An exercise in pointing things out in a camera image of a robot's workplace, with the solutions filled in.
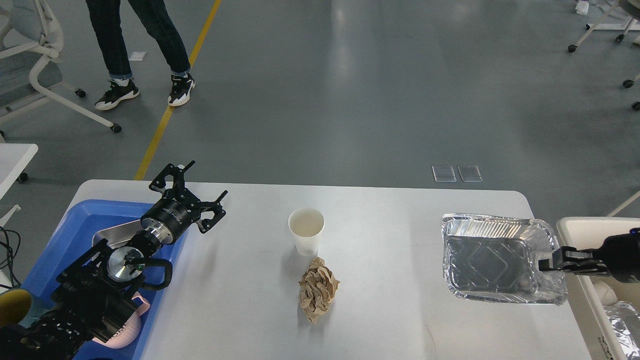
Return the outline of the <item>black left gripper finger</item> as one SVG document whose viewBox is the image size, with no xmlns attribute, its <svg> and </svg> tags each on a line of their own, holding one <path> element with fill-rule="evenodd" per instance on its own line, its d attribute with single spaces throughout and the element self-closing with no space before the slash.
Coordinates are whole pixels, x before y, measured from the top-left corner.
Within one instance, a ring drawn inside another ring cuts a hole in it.
<svg viewBox="0 0 640 360">
<path fill-rule="evenodd" d="M 195 161 L 190 161 L 186 165 L 174 165 L 170 162 L 151 180 L 148 188 L 160 193 L 162 199 L 184 201 L 190 194 L 186 187 L 185 173 L 194 164 Z"/>
<path fill-rule="evenodd" d="M 226 216 L 227 212 L 224 210 L 222 200 L 227 196 L 229 192 L 224 190 L 220 193 L 217 199 L 212 202 L 198 201 L 195 203 L 195 212 L 198 214 L 198 218 L 195 219 L 195 224 L 198 226 L 198 230 L 201 234 L 206 234 L 212 230 L 219 221 Z M 211 218 L 206 218 L 204 214 L 211 213 Z"/>
</svg>

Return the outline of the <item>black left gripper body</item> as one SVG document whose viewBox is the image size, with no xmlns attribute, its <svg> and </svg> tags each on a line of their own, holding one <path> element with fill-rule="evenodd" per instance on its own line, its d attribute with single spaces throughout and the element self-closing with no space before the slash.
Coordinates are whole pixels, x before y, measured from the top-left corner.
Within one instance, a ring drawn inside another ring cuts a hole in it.
<svg viewBox="0 0 640 360">
<path fill-rule="evenodd" d="M 201 201 L 196 197 L 162 198 L 142 215 L 140 224 L 158 243 L 172 245 L 201 219 L 201 213 Z"/>
</svg>

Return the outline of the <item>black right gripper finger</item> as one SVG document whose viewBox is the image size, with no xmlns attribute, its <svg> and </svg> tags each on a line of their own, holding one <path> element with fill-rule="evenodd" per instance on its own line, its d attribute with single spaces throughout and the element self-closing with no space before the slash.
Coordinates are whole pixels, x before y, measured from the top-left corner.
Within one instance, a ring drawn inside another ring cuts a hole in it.
<svg viewBox="0 0 640 360">
<path fill-rule="evenodd" d="M 541 272 L 564 272 L 577 276 L 606 277 L 608 268 L 595 257 L 595 249 L 581 249 L 562 246 L 553 251 L 549 259 L 538 261 Z"/>
</svg>

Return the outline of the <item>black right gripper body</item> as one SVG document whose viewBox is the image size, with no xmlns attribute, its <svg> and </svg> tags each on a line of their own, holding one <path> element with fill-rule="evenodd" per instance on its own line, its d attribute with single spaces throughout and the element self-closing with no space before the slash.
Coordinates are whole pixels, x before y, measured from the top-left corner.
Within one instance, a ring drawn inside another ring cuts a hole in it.
<svg viewBox="0 0 640 360">
<path fill-rule="evenodd" d="M 606 237 L 598 249 L 598 258 L 616 281 L 624 284 L 640 282 L 640 233 L 627 233 Z"/>
</svg>

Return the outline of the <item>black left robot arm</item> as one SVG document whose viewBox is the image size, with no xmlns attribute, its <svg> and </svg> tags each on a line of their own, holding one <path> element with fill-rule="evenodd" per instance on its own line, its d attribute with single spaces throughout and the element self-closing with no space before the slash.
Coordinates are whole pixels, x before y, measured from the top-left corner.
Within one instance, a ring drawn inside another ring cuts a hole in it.
<svg viewBox="0 0 640 360">
<path fill-rule="evenodd" d="M 92 245 L 55 278 L 52 306 L 41 313 L 14 311 L 1 321 L 3 360 L 71 360 L 91 341 L 106 344 L 134 328 L 147 310 L 140 291 L 169 287 L 173 264 L 156 256 L 196 224 L 211 230 L 224 216 L 222 200 L 204 202 L 185 182 L 189 166 L 167 164 L 151 181 L 160 199 L 139 219 L 98 231 Z"/>
</svg>

